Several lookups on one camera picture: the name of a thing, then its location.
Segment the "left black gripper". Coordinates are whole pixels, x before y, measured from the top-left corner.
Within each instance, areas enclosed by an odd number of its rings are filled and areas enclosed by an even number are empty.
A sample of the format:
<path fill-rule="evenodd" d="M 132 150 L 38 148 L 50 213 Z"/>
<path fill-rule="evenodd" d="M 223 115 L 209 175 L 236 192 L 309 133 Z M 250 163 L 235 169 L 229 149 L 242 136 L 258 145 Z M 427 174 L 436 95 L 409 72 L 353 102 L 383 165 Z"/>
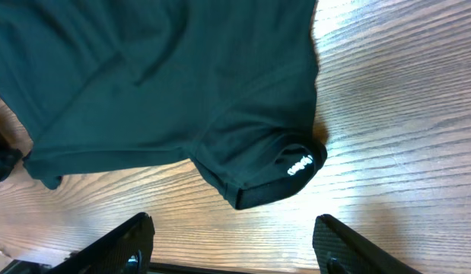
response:
<path fill-rule="evenodd" d="M 17 148 L 12 148 L 0 133 L 0 182 L 10 175 L 22 157 L 22 152 Z"/>

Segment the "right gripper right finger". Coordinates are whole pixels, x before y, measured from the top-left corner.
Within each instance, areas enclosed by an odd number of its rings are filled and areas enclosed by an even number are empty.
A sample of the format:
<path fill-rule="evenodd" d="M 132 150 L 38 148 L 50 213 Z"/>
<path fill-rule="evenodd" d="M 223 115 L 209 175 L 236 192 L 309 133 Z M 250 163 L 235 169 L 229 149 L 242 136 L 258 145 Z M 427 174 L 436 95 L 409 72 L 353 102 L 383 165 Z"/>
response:
<path fill-rule="evenodd" d="M 321 274 L 420 274 L 328 214 L 316 218 L 312 245 Z"/>

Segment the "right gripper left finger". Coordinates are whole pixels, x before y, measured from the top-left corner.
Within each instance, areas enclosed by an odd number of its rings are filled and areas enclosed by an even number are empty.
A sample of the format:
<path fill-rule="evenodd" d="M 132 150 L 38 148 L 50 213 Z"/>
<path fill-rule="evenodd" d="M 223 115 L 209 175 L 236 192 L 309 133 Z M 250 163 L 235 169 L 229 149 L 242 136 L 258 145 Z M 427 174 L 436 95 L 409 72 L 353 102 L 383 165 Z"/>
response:
<path fill-rule="evenodd" d="M 140 212 L 49 274 L 146 274 L 154 243 L 151 216 Z"/>

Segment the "black t-shirt with logo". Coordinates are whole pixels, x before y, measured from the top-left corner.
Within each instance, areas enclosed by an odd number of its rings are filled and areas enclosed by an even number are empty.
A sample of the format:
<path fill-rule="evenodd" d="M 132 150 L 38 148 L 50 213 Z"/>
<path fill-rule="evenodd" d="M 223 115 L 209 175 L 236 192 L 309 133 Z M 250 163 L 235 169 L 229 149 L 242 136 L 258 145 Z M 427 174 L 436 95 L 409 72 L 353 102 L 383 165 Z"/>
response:
<path fill-rule="evenodd" d="M 0 98 L 29 175 L 191 160 L 235 209 L 293 196 L 313 138 L 312 1 L 0 1 Z"/>

